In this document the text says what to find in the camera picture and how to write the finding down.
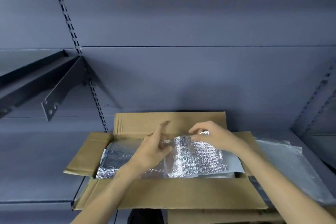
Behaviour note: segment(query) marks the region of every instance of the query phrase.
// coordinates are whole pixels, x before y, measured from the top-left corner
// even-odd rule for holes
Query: gray metal shelving unit
[[[86,84],[49,122],[56,85],[1,114],[0,222],[69,223],[86,181],[62,171],[117,112],[224,110],[233,131],[303,147],[336,197],[336,0],[1,3],[0,76],[63,51]]]

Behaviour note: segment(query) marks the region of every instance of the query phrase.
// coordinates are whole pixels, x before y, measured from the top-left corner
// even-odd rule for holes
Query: aluminum foil bubble wrap
[[[111,142],[103,153],[96,178],[113,178],[117,170],[126,164],[140,146],[142,138],[125,138]],[[164,162],[144,173],[141,178],[163,178]]]
[[[172,151],[164,158],[168,178],[192,178],[226,171],[221,150],[205,142],[191,140],[191,136],[175,137]]]

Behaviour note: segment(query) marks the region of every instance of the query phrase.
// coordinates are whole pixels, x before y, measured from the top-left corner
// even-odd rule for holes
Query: right hand
[[[237,151],[239,151],[241,147],[248,147],[248,144],[244,140],[235,136],[229,130],[217,125],[213,121],[196,123],[189,129],[189,133],[199,133],[200,130],[208,130],[209,135],[192,135],[192,140],[203,141],[211,144],[217,149],[231,151],[234,154],[237,154]]]

